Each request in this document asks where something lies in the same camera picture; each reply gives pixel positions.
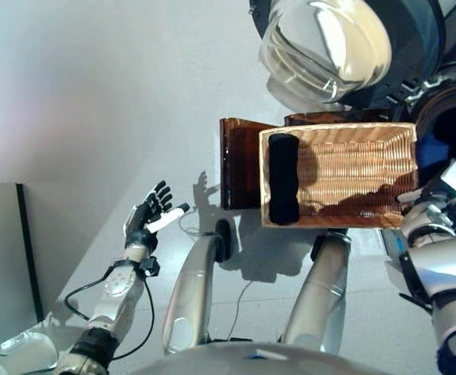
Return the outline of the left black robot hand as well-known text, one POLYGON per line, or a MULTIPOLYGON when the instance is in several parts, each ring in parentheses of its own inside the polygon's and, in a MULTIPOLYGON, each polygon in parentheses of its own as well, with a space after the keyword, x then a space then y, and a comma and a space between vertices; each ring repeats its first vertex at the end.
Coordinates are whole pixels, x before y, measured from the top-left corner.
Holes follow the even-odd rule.
POLYGON ((131 209, 123 227, 125 248, 143 246, 149 252, 157 248, 157 233, 190 210, 186 202, 174 206, 172 199, 171 189, 163 180, 148 192, 141 204, 131 209))

